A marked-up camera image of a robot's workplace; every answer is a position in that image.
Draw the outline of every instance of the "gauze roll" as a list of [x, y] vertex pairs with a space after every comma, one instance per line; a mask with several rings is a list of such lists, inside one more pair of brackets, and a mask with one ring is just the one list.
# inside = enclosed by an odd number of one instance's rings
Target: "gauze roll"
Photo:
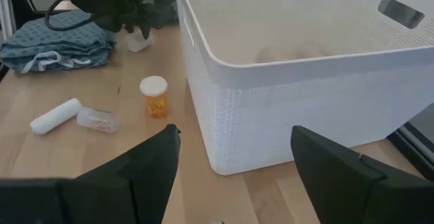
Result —
[[30, 123], [30, 127], [36, 134], [45, 134], [68, 119], [76, 116], [80, 109], [80, 101], [76, 98], [72, 98], [48, 113], [34, 119]]

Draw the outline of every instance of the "orange pill bottle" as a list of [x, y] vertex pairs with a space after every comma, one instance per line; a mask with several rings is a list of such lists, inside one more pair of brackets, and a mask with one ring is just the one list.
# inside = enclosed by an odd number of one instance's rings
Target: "orange pill bottle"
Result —
[[144, 105], [152, 118], [163, 118], [169, 112], [167, 103], [167, 81], [159, 76], [147, 77], [140, 82]]

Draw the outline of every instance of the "folded blue cloth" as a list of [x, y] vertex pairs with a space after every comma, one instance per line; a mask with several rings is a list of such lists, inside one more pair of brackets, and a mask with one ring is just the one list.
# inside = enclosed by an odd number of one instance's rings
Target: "folded blue cloth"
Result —
[[[66, 27], [88, 19], [81, 10], [56, 14], [54, 26]], [[106, 64], [116, 44], [115, 35], [90, 23], [71, 31], [53, 31], [44, 19], [27, 22], [1, 46], [0, 58], [9, 68], [26, 73], [65, 70]]]

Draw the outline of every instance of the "white plastic bin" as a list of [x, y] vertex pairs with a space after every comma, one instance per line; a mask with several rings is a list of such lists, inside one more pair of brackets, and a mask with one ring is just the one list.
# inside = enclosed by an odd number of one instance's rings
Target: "white plastic bin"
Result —
[[[414, 29], [382, 0], [178, 0], [186, 70], [211, 167], [293, 160], [291, 129], [348, 147], [385, 138], [434, 102], [434, 0]], [[254, 64], [267, 45], [315, 40], [334, 56]]]

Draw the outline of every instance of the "wooden table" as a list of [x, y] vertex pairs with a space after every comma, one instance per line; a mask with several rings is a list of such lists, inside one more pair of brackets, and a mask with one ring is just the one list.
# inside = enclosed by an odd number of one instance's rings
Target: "wooden table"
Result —
[[[170, 122], [182, 131], [180, 166], [164, 223], [318, 223], [294, 163], [233, 176], [215, 174], [208, 163], [186, 82], [177, 26], [153, 32], [155, 43], [129, 52], [118, 34], [106, 67], [65, 72], [9, 72], [0, 83], [0, 176], [75, 177], [146, 138]], [[160, 75], [169, 83], [170, 115], [144, 116], [140, 81]], [[33, 134], [29, 123], [69, 98], [116, 113], [114, 134], [89, 130], [71, 119], [50, 133]], [[388, 141], [357, 148], [382, 162], [419, 175]]]

